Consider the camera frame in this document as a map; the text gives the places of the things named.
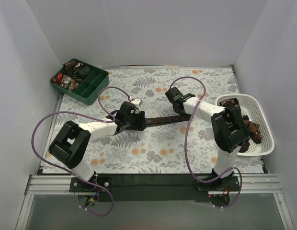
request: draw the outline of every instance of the white plastic basket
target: white plastic basket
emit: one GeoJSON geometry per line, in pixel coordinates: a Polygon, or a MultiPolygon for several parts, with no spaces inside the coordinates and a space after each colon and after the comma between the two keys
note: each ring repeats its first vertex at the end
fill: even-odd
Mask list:
{"type": "Polygon", "coordinates": [[[258,101],[247,94],[224,94],[216,99],[216,105],[219,105],[219,102],[230,98],[238,99],[242,115],[249,116],[251,121],[259,124],[259,131],[263,135],[261,144],[255,144],[254,141],[250,140],[249,149],[244,153],[239,152],[238,155],[253,157],[271,153],[274,149],[274,140],[258,101]]]}

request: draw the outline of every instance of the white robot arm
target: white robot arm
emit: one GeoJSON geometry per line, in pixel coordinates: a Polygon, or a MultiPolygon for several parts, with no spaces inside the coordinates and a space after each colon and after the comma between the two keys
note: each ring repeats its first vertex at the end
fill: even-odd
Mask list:
{"type": "MultiPolygon", "coordinates": [[[[173,105],[175,112],[184,116],[192,114],[199,99],[193,94],[183,95],[176,87],[169,89],[167,98],[173,105]]],[[[222,174],[226,169],[234,166],[236,156],[249,133],[238,111],[232,106],[229,108],[201,102],[194,114],[213,127],[215,141],[218,145],[218,156],[213,172],[222,174]]],[[[222,175],[221,178],[230,177],[233,170],[222,175]]]]}
{"type": "Polygon", "coordinates": [[[88,142],[105,136],[113,136],[125,130],[146,128],[144,111],[140,111],[140,99],[124,102],[120,110],[115,111],[115,122],[109,117],[104,122],[89,122],[76,124],[67,121],[59,131],[48,151],[74,174],[89,181],[94,171],[83,159],[88,142]]]}

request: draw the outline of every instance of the floral mat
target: floral mat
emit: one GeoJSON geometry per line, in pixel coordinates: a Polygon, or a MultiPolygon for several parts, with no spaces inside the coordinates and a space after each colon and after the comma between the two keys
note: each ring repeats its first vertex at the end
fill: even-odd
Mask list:
{"type": "MultiPolygon", "coordinates": [[[[204,100],[215,103],[218,96],[226,93],[238,93],[238,86],[231,68],[223,69],[108,69],[110,86],[117,86],[127,91],[132,98],[142,99],[141,110],[146,117],[176,115],[165,91],[171,82],[183,76],[200,79],[207,89],[204,100]]],[[[184,79],[175,84],[182,93],[192,93],[200,97],[201,85],[184,79]]],[[[101,101],[109,111],[119,109],[127,98],[115,89],[106,90],[101,101]]],[[[96,101],[85,105],[64,95],[61,111],[73,111],[103,118],[106,113],[96,101]]],[[[52,134],[53,139],[63,124],[73,120],[86,123],[91,120],[70,114],[60,114],[52,134]]],[[[144,131],[125,131],[116,136],[103,137],[91,141],[84,155],[85,161],[97,173],[188,173],[183,143],[187,122],[165,126],[149,127],[144,131]]],[[[202,119],[194,118],[188,136],[188,154],[194,173],[210,173],[217,161],[217,145],[212,127],[202,119]]],[[[62,165],[53,156],[46,158],[62,165]]],[[[262,173],[259,157],[237,157],[235,166],[243,173],[262,173]]],[[[43,173],[64,173],[50,165],[43,166],[43,173]]]]}

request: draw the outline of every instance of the green compartment tray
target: green compartment tray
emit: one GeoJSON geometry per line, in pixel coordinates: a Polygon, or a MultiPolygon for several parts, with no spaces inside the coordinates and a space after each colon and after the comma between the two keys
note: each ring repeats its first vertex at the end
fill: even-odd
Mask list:
{"type": "Polygon", "coordinates": [[[65,88],[62,88],[60,85],[54,84],[52,81],[52,79],[57,76],[58,73],[72,76],[71,74],[66,73],[64,68],[58,71],[58,73],[56,73],[56,75],[49,80],[49,83],[59,92],[65,93],[66,95],[69,95],[70,97],[73,97],[85,104],[93,104],[97,99],[101,89],[105,88],[109,84],[108,72],[95,66],[89,65],[83,61],[77,59],[72,60],[76,62],[82,62],[84,65],[87,65],[92,70],[91,73],[86,77],[86,79],[75,89],[75,91],[71,92],[65,88]]]}

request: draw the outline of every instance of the white wall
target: white wall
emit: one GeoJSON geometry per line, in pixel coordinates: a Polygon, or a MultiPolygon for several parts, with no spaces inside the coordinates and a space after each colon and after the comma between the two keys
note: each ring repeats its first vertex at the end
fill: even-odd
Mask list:
{"type": "Polygon", "coordinates": [[[267,0],[27,0],[63,64],[234,64],[267,0]]]}
{"type": "Polygon", "coordinates": [[[275,139],[264,158],[277,173],[297,229],[297,0],[269,0],[234,65],[242,93],[257,98],[275,139]]]}
{"type": "MultiPolygon", "coordinates": [[[[29,174],[39,165],[31,133],[54,111],[57,93],[48,80],[59,68],[26,1],[0,0],[0,230],[15,228],[29,174]]],[[[36,138],[40,152],[49,125],[36,138]]]]}

